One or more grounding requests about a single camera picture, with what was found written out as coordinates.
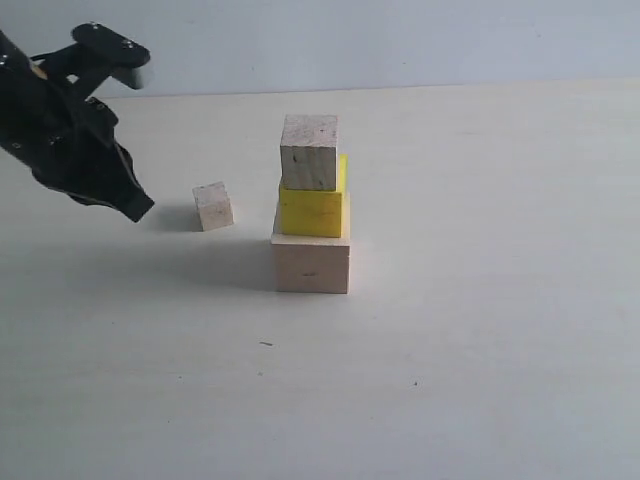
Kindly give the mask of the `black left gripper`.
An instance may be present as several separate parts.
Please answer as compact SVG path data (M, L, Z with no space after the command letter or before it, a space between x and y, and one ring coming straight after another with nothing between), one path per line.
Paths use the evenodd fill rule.
M154 206L116 115L91 97L107 70L79 44L31 58L1 36L1 148L45 187L139 222Z

